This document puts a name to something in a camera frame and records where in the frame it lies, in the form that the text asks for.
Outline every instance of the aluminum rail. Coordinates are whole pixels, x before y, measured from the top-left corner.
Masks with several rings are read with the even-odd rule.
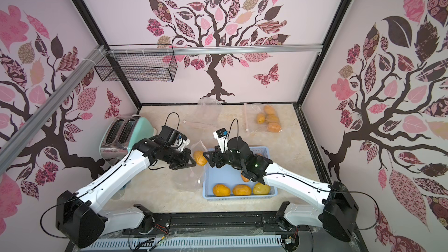
[[[129,53],[171,53],[171,48],[139,48],[126,49],[134,45],[111,45],[109,54],[129,54]],[[283,53],[283,52],[320,52],[323,45],[321,44],[294,44],[294,45],[270,45],[270,46],[230,46],[230,47],[186,47],[174,48],[175,55],[187,54],[223,54],[223,53]]]
[[[37,134],[59,105],[75,89],[82,78],[106,55],[104,46],[97,46],[81,63],[73,70],[67,79],[56,89],[46,102],[25,122],[25,124],[3,146],[0,153],[0,175],[2,175],[11,163],[17,158],[22,149]]]

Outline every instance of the butterfly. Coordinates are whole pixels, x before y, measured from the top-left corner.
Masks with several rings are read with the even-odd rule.
[[[271,81],[278,81],[279,75],[277,74],[277,71],[279,70],[278,64],[274,65],[271,70],[269,70],[269,73],[267,75],[265,74],[257,74],[254,75],[254,78],[261,81],[261,84],[265,85],[267,88],[267,85]]]

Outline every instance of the blue plastic basket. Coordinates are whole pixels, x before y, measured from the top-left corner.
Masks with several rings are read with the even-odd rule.
[[[259,147],[250,147],[250,150],[254,152],[254,154],[261,154],[263,157],[269,158],[269,149],[265,146]],[[269,199],[273,196],[277,196],[277,188],[271,187],[271,191],[267,195],[254,195],[250,196],[234,196],[231,194],[230,196],[215,196],[213,194],[213,187],[216,184],[223,184],[233,189],[238,184],[245,184],[249,186],[251,189],[254,188],[256,182],[244,182],[241,179],[241,171],[234,169],[230,165],[224,165],[221,168],[210,167],[209,164],[206,164],[205,174],[204,174],[204,184],[202,189],[202,195],[204,199],[209,201],[216,200],[251,200],[251,199]]]

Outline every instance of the black metal frame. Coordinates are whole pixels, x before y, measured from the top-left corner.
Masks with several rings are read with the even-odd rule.
[[[98,25],[96,24],[95,20],[93,19],[93,16],[91,15],[91,13],[89,12],[86,4],[84,3],[83,0],[72,0],[73,3],[75,4],[75,7],[78,9],[79,13],[81,14],[82,18],[84,19],[84,21],[86,22],[87,27],[89,28],[89,30],[92,32],[92,35],[94,36],[94,38],[96,39],[96,41],[98,42],[98,44],[100,45],[104,45],[104,47],[109,50],[109,45],[107,44],[106,40],[104,39],[103,34],[101,33]],[[336,14],[330,24],[330,27],[328,29],[328,32],[324,38],[323,41],[323,48],[321,53],[319,54],[319,56],[316,58],[314,64],[311,67],[310,73],[307,76],[307,79],[305,81],[305,84],[303,86],[303,89],[300,93],[299,99],[297,100],[297,102],[266,102],[266,104],[293,104],[294,109],[296,111],[297,114],[297,119],[299,120],[300,126],[302,128],[306,143],[308,144],[308,148],[310,150],[311,153],[311,157],[313,159],[313,162],[315,164],[319,179],[322,182],[327,182],[327,183],[331,183],[330,177],[328,175],[328,171],[324,165],[324,162],[322,160],[322,157],[320,155],[319,149],[317,147],[317,144],[314,140],[314,137],[311,133],[310,127],[308,126],[308,123],[305,119],[303,110],[301,108],[302,104],[305,101],[306,95],[308,94],[308,92],[310,91],[311,85],[320,69],[320,66],[333,42],[333,39],[336,35],[336,32],[339,29],[340,24],[342,23],[342,20],[344,19],[344,15],[347,11],[347,9],[350,6],[350,3],[352,2],[352,0],[341,0],[339,7],[336,11]],[[129,94],[129,97],[132,99],[132,101],[134,102],[134,104],[137,107],[137,113],[140,112],[140,109],[142,108],[142,106],[150,106],[150,105],[197,105],[197,103],[141,103],[136,95],[136,93],[134,92],[132,86],[130,85],[129,81],[126,79],[126,77],[124,76],[122,70],[120,69],[119,65],[117,64],[117,62],[110,56],[107,57],[110,64],[112,65],[112,67],[114,68],[115,72],[117,73],[118,76],[122,76],[122,78],[120,78],[120,81],[122,82],[123,86],[125,87],[127,93]],[[243,104],[242,102],[236,102],[236,103],[223,103],[224,105],[241,105]],[[219,216],[224,215],[223,217],[219,217],[219,218],[238,218],[238,220],[241,222],[241,218],[242,218],[242,214],[244,215],[244,219],[245,221],[251,221],[254,222],[254,219],[248,219],[246,220],[245,218],[247,216],[255,216],[255,215],[259,215],[259,217],[261,217],[261,215],[263,214],[274,214],[275,215],[275,211],[268,211],[268,212],[229,212],[229,213],[216,213]],[[195,220],[194,218],[201,218],[201,216],[213,216],[213,213],[159,213],[160,216],[165,216],[165,217],[179,217],[179,216],[186,216],[188,218],[190,218],[190,220]],[[219,227],[220,225],[217,223],[211,223],[210,226],[213,227]],[[186,228],[186,224],[180,224],[179,228]],[[360,249],[361,251],[368,251],[367,247],[364,243],[364,240],[360,234],[359,231],[355,231],[356,235],[359,239],[359,244],[360,244]],[[69,251],[70,248],[70,244],[67,247],[66,251]]]

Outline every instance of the toaster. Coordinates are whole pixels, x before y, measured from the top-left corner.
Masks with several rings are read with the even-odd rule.
[[[104,134],[99,147],[101,156],[110,164],[114,165],[122,159],[132,146],[143,138],[157,135],[157,130],[151,126],[149,121],[142,116],[119,116],[110,124]]]

